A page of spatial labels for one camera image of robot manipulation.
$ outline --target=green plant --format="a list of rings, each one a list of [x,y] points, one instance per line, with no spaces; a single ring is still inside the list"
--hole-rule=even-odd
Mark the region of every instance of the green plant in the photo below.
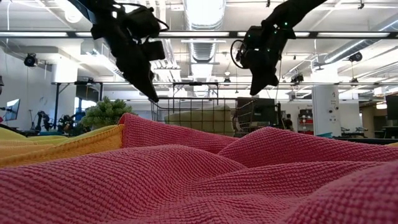
[[[103,127],[117,124],[124,113],[132,113],[131,106],[128,106],[123,100],[111,101],[108,97],[98,102],[96,106],[86,109],[86,116],[81,123],[85,126]]]

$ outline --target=red towel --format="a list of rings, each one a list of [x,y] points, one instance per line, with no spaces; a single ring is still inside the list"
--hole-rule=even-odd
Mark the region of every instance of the red towel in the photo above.
[[[124,149],[0,170],[0,223],[398,223],[398,148],[127,115]]]

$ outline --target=ceiling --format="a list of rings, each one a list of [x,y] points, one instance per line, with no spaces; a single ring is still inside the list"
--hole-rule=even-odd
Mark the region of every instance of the ceiling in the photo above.
[[[59,8],[60,1],[40,1],[40,0],[14,0],[13,2],[3,0],[0,4],[0,30],[78,30],[89,31],[91,24],[83,18],[80,22],[70,23],[65,19],[65,9]],[[165,21],[171,30],[186,30],[185,16],[182,0],[153,0],[147,3],[165,1]],[[266,7],[266,1],[248,0],[227,0],[221,30],[247,30],[250,26],[259,25],[278,4],[283,0],[272,0],[271,6]],[[297,31],[369,31],[385,21],[387,18],[398,14],[398,1],[383,0],[369,1],[364,0],[365,7],[358,9],[358,0],[328,0],[320,7],[316,8],[299,23]],[[233,63],[229,53],[229,48],[233,40],[226,39],[225,43],[217,44],[215,62],[211,70],[212,80],[222,82],[225,72],[229,72],[231,81],[250,82],[251,73],[249,70],[241,70]],[[281,65],[277,66],[277,75],[281,74],[281,80],[290,81],[291,69],[302,63],[312,55],[328,54],[346,44],[350,40],[289,40],[283,53]],[[97,80],[108,82],[115,81],[113,73],[98,63],[87,60],[84,52],[81,52],[83,39],[9,39],[8,46],[15,49],[25,46],[54,46],[80,60],[86,67],[81,69],[80,75],[91,76]],[[181,71],[181,78],[187,78],[192,71],[190,65],[188,44],[183,44],[180,39],[172,39],[171,45],[174,57]],[[375,71],[385,65],[398,61],[398,46],[396,40],[383,40],[364,50],[361,50],[363,59],[354,62],[353,69],[348,61],[340,61],[333,64],[338,69],[339,80],[348,82],[353,75]],[[305,82],[310,82],[312,70],[310,64],[304,67],[300,73],[304,74]],[[361,80],[361,82],[376,82],[378,80],[395,81],[398,67],[390,69],[388,72],[381,72],[373,77]]]

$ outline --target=ventilation duct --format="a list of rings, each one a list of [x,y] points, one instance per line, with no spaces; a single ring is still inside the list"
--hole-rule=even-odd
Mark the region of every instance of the ventilation duct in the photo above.
[[[380,32],[396,32],[398,30],[398,14],[393,15],[388,18],[384,22],[378,24],[371,31],[380,31]],[[335,63],[344,58],[347,58],[360,50],[369,47],[377,42],[379,39],[373,40],[352,40],[337,50],[329,53],[325,56],[325,63]]]
[[[220,30],[223,25],[226,0],[184,0],[185,24],[188,30]],[[206,82],[211,77],[216,44],[191,43],[190,58],[194,80]],[[205,86],[195,86],[196,96],[206,96]]]

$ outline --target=metal wire rack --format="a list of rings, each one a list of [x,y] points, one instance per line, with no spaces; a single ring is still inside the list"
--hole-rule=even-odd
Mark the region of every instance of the metal wire rack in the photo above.
[[[271,124],[253,120],[255,102],[255,98],[162,97],[158,103],[151,103],[152,119],[208,133],[242,137]]]

